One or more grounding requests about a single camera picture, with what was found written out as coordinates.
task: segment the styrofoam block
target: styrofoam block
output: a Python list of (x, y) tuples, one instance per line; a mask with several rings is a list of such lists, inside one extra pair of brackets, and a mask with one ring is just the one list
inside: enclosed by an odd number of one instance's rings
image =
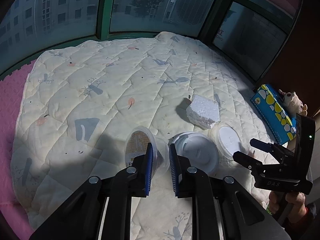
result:
[(199, 95), (194, 96), (186, 111), (190, 122), (203, 129), (210, 129), (215, 122), (220, 121), (219, 105)]

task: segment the plastic container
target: plastic container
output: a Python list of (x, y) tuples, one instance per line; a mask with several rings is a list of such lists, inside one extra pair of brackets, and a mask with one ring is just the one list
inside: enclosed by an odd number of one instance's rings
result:
[(187, 157), (190, 164), (207, 174), (212, 174), (219, 165), (219, 153), (214, 142), (202, 133), (185, 132), (177, 135), (172, 143), (177, 154)]
[(124, 150), (125, 165), (131, 166), (135, 157), (145, 154), (149, 142), (153, 148), (152, 176), (162, 176), (170, 166), (169, 147), (164, 140), (153, 135), (144, 126), (134, 128), (127, 137)]
[(233, 154), (236, 151), (248, 154), (248, 138), (240, 133), (241, 127), (235, 122), (220, 122), (213, 126), (211, 130), (211, 139), (215, 142), (218, 150), (229, 160), (233, 160)]

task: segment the dark wall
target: dark wall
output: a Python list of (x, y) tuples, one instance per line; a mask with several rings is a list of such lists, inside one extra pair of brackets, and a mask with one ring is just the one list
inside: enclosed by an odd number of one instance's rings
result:
[(286, 45), (257, 87), (269, 83), (276, 90), (295, 91), (308, 106), (308, 116), (320, 108), (320, 8), (304, 0)]

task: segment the silver bolt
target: silver bolt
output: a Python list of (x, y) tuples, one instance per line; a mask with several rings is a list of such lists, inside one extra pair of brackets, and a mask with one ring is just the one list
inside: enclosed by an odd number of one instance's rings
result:
[(189, 168), (187, 168), (187, 171), (189, 173), (196, 173), (197, 172), (197, 168), (196, 167), (189, 167)]
[(95, 184), (99, 181), (99, 178), (96, 176), (92, 176), (91, 178), (89, 178), (89, 183), (90, 184)]
[(233, 179), (233, 177), (227, 176), (224, 178), (224, 181), (228, 184), (232, 184), (235, 182), (235, 180)]
[(127, 173), (135, 173), (137, 169), (135, 167), (129, 167), (127, 168)]

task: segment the pink foam mat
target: pink foam mat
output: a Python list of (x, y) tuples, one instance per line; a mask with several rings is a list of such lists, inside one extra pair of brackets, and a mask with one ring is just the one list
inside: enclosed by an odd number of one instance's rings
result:
[(23, 65), (20, 70), (15, 70), (0, 81), (0, 210), (21, 240), (28, 240), (33, 229), (13, 192), (10, 162), (23, 88), (34, 63), (35, 60), (29, 65)]

